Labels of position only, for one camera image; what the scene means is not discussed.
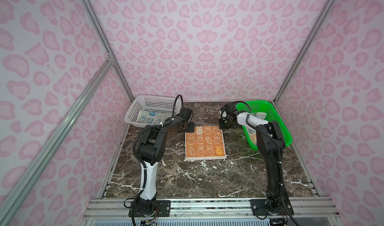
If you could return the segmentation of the white plastic basket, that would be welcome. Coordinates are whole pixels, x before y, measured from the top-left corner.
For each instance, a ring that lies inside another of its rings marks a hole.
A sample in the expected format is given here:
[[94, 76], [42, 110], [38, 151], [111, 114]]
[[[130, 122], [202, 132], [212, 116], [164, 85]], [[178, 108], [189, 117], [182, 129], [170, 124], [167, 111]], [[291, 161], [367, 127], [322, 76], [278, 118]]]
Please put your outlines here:
[[181, 99], [176, 101], [175, 106], [174, 103], [175, 98], [172, 97], [140, 95], [133, 101], [127, 110], [124, 122], [139, 128], [144, 128], [147, 125], [155, 125], [137, 122], [136, 120], [139, 112], [144, 110], [162, 113], [171, 112], [173, 116], [178, 114], [183, 106]]

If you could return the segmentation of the blue bunny pattern towel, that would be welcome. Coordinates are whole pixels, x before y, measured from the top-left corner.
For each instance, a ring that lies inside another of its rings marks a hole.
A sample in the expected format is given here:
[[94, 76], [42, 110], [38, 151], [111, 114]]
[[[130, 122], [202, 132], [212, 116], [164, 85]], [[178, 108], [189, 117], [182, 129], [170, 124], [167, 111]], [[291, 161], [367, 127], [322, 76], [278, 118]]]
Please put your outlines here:
[[160, 124], [172, 116], [171, 112], [162, 113], [154, 111], [140, 111], [137, 122], [144, 124]]

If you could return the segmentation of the orange bunny towel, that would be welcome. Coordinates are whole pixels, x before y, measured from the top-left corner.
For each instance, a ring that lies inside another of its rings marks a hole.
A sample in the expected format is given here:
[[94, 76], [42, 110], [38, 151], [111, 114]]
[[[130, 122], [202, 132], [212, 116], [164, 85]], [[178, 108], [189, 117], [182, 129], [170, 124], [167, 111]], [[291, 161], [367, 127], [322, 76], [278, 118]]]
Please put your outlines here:
[[185, 134], [187, 161], [226, 159], [223, 131], [219, 126], [195, 127], [194, 133]]

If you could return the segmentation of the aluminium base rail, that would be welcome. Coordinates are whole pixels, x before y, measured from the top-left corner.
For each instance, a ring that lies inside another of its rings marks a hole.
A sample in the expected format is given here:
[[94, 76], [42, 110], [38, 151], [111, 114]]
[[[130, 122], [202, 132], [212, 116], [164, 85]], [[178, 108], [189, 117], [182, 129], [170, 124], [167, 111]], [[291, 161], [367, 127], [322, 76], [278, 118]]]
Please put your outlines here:
[[[135, 216], [137, 226], [342, 226], [341, 214], [330, 197], [291, 198], [293, 213], [271, 215], [264, 198], [160, 199], [149, 218]], [[91, 200], [82, 226], [130, 226], [130, 200]]]

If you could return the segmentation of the aluminium diagonal frame bar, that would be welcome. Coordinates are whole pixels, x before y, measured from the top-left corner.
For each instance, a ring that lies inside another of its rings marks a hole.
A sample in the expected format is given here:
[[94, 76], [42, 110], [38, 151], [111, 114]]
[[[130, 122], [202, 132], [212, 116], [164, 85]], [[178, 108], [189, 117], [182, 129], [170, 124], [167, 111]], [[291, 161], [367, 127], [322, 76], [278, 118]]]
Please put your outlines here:
[[1, 205], [2, 226], [7, 226], [14, 218], [113, 65], [114, 60], [109, 57], [12, 188]]

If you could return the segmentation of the aluminium frame corner post left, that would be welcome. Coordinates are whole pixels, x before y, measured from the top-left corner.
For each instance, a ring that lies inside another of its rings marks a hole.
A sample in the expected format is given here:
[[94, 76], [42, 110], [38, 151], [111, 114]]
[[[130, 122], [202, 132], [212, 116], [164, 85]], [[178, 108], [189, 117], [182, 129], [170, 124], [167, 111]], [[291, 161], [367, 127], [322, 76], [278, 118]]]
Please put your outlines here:
[[102, 24], [98, 19], [98, 16], [96, 14], [96, 11], [93, 7], [91, 0], [80, 0], [80, 2], [81, 2], [82, 6], [85, 10], [86, 15], [90, 19], [90, 22], [93, 26], [93, 29], [96, 32], [96, 35], [98, 36], [98, 39], [99, 39], [101, 45], [103, 46], [109, 59], [113, 62], [113, 67], [114, 67], [114, 69], [118, 75], [118, 79], [121, 81], [123, 88], [124, 88], [126, 94], [128, 95], [130, 101], [133, 102], [135, 98], [134, 98], [134, 96], [133, 96], [133, 94], [129, 88], [127, 80], [124, 77], [121, 66], [116, 59], [116, 56], [115, 56], [115, 54], [111, 48], [111, 44], [108, 41], [106, 32], [104, 31]]

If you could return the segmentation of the aluminium frame corner post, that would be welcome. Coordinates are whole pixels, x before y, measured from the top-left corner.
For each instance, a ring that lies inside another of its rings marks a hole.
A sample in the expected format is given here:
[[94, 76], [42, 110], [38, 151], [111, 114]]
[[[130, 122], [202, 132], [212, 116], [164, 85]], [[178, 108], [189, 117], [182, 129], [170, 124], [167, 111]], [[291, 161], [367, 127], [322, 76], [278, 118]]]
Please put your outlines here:
[[98, 39], [99, 39], [101, 45], [103, 46], [109, 59], [113, 62], [113, 67], [114, 67], [114, 69], [118, 75], [118, 79], [121, 81], [123, 88], [124, 88], [126, 94], [128, 95], [130, 101], [133, 102], [135, 98], [134, 98], [134, 96], [133, 96], [133, 94], [129, 88], [127, 80], [124, 77], [121, 66], [116, 59], [116, 56], [115, 56], [115, 54], [111, 48], [111, 44], [108, 41], [106, 32], [104, 31], [102, 24], [98, 19], [98, 16], [96, 14], [96, 11], [93, 7], [91, 0], [80, 0], [80, 2], [81, 2], [82, 6], [85, 10], [86, 15], [90, 19], [90, 22], [93, 26], [93, 29], [96, 32], [96, 35], [98, 36]]
[[283, 81], [282, 86], [280, 87], [275, 99], [273, 100], [275, 105], [278, 105], [278, 102], [282, 99], [283, 94], [289, 87], [290, 82], [294, 78], [295, 73], [299, 69], [304, 56], [310, 49], [313, 41], [315, 40], [317, 34], [319, 33], [322, 25], [324, 24], [325, 20], [331, 13], [334, 5], [337, 3], [338, 0], [326, 0], [323, 7], [321, 8], [316, 20], [314, 21], [313, 26], [311, 27], [308, 36], [306, 37], [297, 57], [295, 58], [290, 70], [288, 71], [288, 74], [286, 78]]

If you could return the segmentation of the aluminium frame corner post right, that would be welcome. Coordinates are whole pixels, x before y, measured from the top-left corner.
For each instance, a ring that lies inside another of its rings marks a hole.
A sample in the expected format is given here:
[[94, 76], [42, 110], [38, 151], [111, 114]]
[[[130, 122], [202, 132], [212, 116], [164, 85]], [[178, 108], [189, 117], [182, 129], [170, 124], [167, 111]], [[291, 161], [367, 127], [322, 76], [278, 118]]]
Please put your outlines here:
[[283, 94], [289, 87], [290, 82], [294, 78], [295, 73], [299, 69], [304, 56], [310, 49], [313, 41], [315, 40], [317, 34], [319, 33], [322, 25], [324, 24], [325, 20], [331, 13], [334, 5], [337, 3], [338, 0], [326, 0], [323, 7], [321, 8], [316, 20], [314, 21], [313, 26], [311, 27], [308, 36], [306, 37], [297, 57], [295, 58], [290, 70], [288, 71], [288, 74], [286, 78], [283, 81], [282, 86], [280, 87], [275, 99], [273, 100], [275, 105], [278, 105], [278, 102], [282, 99]]

